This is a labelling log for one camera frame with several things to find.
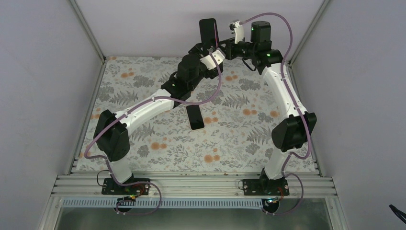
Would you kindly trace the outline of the black smartphone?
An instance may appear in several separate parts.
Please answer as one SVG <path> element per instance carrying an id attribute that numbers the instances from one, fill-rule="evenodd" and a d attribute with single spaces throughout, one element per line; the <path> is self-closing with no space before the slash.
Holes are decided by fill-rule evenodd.
<path id="1" fill-rule="evenodd" d="M 205 127 L 199 105 L 186 106 L 186 112 L 191 130 L 199 130 Z"/>

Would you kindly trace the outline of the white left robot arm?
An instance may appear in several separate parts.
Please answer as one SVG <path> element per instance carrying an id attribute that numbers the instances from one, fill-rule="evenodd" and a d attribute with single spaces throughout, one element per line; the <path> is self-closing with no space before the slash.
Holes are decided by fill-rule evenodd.
<path id="1" fill-rule="evenodd" d="M 124 110 L 101 113 L 91 144 L 104 153 L 108 170 L 119 193 L 127 194 L 133 189 L 132 172 L 126 160 L 130 150 L 129 136 L 151 118 L 188 102 L 203 78 L 221 77 L 221 64 L 226 56 L 220 48 L 207 52 L 197 50 L 185 55 L 177 71 L 155 93 Z"/>

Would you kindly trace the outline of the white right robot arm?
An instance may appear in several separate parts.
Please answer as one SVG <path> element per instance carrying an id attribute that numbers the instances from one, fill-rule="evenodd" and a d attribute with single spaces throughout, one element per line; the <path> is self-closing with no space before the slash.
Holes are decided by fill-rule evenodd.
<path id="1" fill-rule="evenodd" d="M 272 49 L 271 25 L 266 21 L 251 24 L 250 41 L 245 41 L 241 21 L 230 25 L 234 38 L 224 40 L 226 58 L 242 58 L 243 63 L 251 61 L 248 67 L 258 71 L 269 86 L 281 112 L 280 123 L 271 131 L 275 150 L 270 162 L 262 169 L 259 179 L 244 179 L 244 194 L 247 196 L 288 194 L 285 167 L 313 131 L 317 117 L 307 112 L 300 102 L 292 83 L 287 77 L 283 57 L 279 50 Z"/>

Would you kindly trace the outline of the floral patterned table mat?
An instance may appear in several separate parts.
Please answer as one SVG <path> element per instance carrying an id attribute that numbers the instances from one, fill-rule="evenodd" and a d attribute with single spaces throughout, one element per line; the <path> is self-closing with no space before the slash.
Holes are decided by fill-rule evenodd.
<path id="1" fill-rule="evenodd" d="M 107 59 L 89 126 L 86 150 L 101 113 L 128 108 L 155 93 L 176 70 L 178 57 Z M 277 92 L 239 59 L 226 61 L 214 100 L 200 106 L 204 127 L 192 130 L 185 105 L 143 123 L 129 138 L 133 171 L 260 172 L 276 149 L 271 131 L 282 119 Z"/>

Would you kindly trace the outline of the black object at corner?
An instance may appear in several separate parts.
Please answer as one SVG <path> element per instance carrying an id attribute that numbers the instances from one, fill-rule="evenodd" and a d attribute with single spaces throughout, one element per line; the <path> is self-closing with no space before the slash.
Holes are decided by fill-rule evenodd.
<path id="1" fill-rule="evenodd" d="M 405 214 L 405 212 L 399 210 L 398 208 L 396 208 L 392 204 L 389 205 L 389 208 L 404 224 L 406 224 L 406 214 Z"/>

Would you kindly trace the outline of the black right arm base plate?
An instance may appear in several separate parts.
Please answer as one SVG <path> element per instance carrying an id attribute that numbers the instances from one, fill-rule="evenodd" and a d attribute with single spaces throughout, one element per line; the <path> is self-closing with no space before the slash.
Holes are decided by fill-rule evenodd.
<path id="1" fill-rule="evenodd" d="M 288 196 L 290 194 L 287 180 L 243 179 L 242 187 L 245 196 Z"/>

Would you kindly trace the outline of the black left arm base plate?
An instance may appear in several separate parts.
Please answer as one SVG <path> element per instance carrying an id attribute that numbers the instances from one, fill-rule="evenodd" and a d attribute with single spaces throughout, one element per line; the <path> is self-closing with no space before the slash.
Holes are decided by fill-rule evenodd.
<path id="1" fill-rule="evenodd" d="M 134 183 L 141 182 L 137 185 L 121 186 L 115 183 L 113 178 L 105 178 L 103 182 L 103 188 L 101 190 L 102 195 L 120 195 L 120 196 L 138 196 L 138 195 L 148 195 L 150 182 L 148 178 L 130 178 L 129 181 L 125 182 Z"/>

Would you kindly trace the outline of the aluminium front rail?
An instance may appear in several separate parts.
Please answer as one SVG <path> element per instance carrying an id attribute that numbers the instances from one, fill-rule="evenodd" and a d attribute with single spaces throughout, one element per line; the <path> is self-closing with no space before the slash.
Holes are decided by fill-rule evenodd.
<path id="1" fill-rule="evenodd" d="M 149 190 L 149 197 L 158 197 L 158 192 L 164 198 L 241 198 L 243 178 L 254 178 L 252 174 L 245 175 L 181 175 L 181 174 L 150 174 L 146 176 L 157 188 Z M 287 178 L 289 198 L 325 198 L 336 197 L 337 191 L 332 178 L 319 177 L 316 174 L 301 174 L 299 182 L 295 177 Z M 93 174 L 60 175 L 56 178 L 51 191 L 52 196 L 100 197 L 102 187 L 96 182 Z"/>

